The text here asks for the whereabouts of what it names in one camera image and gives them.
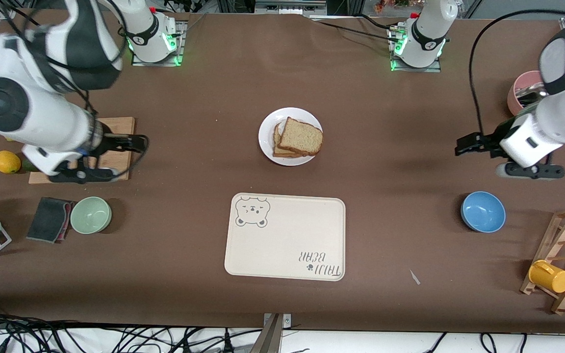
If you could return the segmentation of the round white plate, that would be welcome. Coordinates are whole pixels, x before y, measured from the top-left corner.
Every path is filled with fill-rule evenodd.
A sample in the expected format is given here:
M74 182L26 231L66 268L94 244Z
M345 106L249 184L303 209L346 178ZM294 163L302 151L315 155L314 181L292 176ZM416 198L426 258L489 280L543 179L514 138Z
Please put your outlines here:
M270 161L278 165L296 167L311 161L313 157L298 156L296 158L289 158L274 156L274 131L278 130L278 132L281 133L284 130L284 123L287 118L294 118L300 122L308 123L321 131L323 131L323 129L314 115L307 110L296 107L285 107L274 110L274 112L271 112L271 114L262 121L258 130L258 142L263 154L265 154Z

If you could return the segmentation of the brown bread slice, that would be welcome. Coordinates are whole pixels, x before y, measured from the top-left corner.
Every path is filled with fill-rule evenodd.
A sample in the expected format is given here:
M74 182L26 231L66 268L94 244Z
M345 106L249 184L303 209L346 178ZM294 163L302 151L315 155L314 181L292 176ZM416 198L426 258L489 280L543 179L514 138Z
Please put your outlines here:
M276 157L276 158L301 158L301 157L303 157L304 156L303 154L295 153L293 151L280 148L280 140L281 140L280 125L281 125L280 123L276 124L276 126L274 128L274 132L273 132L273 141L274 141L273 156Z
M314 125L287 118L277 146L301 156L315 156L323 147L323 131Z

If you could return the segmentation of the wooden cutting board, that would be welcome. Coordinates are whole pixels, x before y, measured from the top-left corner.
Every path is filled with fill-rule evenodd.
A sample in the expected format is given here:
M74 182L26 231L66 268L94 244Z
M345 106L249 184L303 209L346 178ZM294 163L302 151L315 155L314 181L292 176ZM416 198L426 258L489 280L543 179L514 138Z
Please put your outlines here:
M113 133L116 134L133 134L135 128L135 119L133 117L121 118L98 118L98 120L106 125ZM121 172L130 166L132 159L132 152L117 152L108 151L103 154L100 159L91 159L89 161L90 167L95 167L96 164L100 168L113 168ZM30 185L50 184L49 177L41 172L29 173Z

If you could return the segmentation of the pink bowl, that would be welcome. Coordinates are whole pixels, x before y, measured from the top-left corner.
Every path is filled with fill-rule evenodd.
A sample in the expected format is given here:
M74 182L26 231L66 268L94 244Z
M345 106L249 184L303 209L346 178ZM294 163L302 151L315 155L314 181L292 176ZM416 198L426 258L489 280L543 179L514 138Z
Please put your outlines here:
M543 82L539 70L525 72L515 79L507 95L507 106L512 115L517 115L522 109L524 109L524 107L522 107L516 100L515 92L536 82Z

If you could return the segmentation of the blue bowl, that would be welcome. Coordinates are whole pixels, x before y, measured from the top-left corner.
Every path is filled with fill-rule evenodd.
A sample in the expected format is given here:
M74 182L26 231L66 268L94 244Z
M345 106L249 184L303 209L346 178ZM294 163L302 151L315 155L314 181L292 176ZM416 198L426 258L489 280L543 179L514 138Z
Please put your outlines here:
M468 194L460 206L462 221L474 231L493 233L505 225L504 204L493 194L476 191Z

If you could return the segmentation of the metal spoon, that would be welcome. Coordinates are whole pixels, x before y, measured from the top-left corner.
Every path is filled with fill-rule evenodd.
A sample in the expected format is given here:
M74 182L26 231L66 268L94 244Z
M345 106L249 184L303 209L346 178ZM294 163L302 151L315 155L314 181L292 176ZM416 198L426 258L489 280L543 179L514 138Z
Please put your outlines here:
M522 107L527 107L540 102L548 96L543 82L536 82L515 92L516 100Z

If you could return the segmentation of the light green bowl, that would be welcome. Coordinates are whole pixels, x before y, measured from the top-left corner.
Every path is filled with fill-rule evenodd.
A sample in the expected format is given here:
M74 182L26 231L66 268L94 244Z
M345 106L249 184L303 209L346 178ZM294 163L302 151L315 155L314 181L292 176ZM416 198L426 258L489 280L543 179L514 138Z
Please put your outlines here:
M104 230L112 219L112 209L99 197L79 201L70 214L72 228L79 234L95 234Z

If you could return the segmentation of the dark grey folded cloth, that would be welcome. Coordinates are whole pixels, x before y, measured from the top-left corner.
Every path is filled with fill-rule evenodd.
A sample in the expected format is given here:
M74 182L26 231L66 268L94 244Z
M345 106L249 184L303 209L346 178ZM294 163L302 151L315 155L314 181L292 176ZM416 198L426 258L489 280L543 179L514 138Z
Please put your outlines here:
M64 219L63 204L68 200L43 197L40 199L26 239L57 243Z

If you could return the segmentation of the yellow lemon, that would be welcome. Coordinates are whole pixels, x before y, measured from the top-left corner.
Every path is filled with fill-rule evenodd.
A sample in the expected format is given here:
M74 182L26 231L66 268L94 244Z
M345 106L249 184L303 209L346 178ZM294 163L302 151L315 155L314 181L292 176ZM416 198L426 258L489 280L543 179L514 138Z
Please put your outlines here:
M0 172L3 174L16 174L22 169L22 160L11 151L0 151Z

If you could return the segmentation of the yellow mug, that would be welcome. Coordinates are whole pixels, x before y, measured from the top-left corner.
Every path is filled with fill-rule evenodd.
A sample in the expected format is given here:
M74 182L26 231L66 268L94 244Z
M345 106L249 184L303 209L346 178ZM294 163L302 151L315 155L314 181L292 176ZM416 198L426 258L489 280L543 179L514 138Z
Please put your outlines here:
M538 260L533 263L527 275L529 281L554 293L565 292L565 270Z

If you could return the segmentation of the orange artificial flowers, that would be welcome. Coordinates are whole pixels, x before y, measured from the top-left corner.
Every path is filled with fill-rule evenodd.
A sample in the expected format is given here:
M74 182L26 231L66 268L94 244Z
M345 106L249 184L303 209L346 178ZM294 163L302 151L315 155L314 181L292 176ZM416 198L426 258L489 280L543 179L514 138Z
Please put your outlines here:
M411 6L411 2L415 0L375 0L374 11L379 14L382 13L385 8L388 10L393 9L404 9Z

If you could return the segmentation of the beige bear print tray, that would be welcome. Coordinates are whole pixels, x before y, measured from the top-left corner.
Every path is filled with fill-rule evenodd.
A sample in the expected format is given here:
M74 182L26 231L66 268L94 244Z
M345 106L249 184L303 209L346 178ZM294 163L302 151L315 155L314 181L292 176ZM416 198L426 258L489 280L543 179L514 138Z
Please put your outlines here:
M339 281L346 266L341 199L236 194L224 266L230 275Z

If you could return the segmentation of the grey metal box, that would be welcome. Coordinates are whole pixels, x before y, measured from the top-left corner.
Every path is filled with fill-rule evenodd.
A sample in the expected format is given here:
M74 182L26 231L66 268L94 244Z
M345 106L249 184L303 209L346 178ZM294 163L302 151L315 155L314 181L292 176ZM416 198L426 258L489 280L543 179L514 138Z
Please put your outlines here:
M254 0L254 13L327 16L327 0Z

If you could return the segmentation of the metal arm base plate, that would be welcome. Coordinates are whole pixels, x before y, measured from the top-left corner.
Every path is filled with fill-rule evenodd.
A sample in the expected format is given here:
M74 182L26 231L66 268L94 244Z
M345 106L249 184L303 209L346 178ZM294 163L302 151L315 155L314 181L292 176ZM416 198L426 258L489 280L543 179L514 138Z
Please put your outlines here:
M404 71L404 72L419 72L419 73L440 73L441 72L441 63L439 61L439 57L435 58L433 63L424 68L417 68L406 64L402 58L398 55L404 48L405 44L407 43L407 36L405 34L405 27L401 26L404 25L405 22L395 23L389 26L386 29L386 33L388 38L395 39L395 42L389 43L389 51L390 51L390 68L391 71Z
M134 52L134 47L132 42L128 40L128 49L132 53L131 64L135 67L179 67L182 65L184 58L184 48L186 44L186 30L188 29L188 22L178 21L176 25L173 25L169 33L166 36L165 42L169 45L171 52L168 54L164 60L159 62L144 62L141 60L137 54Z

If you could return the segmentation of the metal table edge bracket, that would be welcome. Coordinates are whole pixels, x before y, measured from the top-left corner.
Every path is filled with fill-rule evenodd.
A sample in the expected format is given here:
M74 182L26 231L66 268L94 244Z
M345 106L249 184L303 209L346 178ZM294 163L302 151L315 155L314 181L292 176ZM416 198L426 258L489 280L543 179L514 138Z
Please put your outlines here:
M265 313L264 328L258 336L263 337L258 353L280 353L283 331L290 329L291 313Z

